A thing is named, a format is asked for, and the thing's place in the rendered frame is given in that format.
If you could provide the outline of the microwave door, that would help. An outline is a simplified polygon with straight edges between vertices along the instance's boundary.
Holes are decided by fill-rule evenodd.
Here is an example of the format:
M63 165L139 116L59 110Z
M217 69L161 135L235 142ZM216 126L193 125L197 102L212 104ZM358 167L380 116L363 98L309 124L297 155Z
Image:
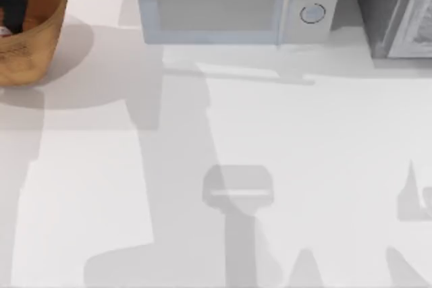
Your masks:
M282 0L138 0L148 44L277 44Z

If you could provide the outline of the pale microwave oven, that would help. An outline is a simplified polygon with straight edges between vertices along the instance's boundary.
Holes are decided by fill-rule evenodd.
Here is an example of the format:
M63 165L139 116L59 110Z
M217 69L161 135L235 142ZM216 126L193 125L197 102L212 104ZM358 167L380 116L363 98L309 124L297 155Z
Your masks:
M297 45L327 39L338 0L138 0L149 44Z

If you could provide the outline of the microwave knob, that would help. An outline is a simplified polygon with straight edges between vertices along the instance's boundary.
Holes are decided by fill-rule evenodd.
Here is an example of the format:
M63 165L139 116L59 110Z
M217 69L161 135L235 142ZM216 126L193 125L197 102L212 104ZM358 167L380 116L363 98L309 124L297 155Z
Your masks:
M316 24L326 16L326 9L318 3L304 7L300 12L300 18L305 24Z

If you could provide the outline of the wooden basket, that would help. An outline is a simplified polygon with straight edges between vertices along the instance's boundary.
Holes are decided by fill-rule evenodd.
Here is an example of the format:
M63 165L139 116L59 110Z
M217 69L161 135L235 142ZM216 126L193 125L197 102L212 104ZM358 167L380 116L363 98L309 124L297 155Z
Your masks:
M23 32L3 26L0 8L0 87L40 80L52 62L68 0L28 0Z

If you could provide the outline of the grey cabinet door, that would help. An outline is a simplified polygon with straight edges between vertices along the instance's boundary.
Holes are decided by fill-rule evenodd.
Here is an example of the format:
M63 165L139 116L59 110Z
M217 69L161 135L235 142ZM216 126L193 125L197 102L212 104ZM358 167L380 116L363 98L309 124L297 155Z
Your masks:
M432 0L399 0L389 58L432 58Z

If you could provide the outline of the black object in basket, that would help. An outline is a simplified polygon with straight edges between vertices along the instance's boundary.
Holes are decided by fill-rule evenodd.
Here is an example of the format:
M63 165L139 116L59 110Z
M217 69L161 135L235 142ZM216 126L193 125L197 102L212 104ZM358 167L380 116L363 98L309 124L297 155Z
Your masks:
M0 8L3 10L3 26L12 34L23 32L27 7L28 0L0 0Z

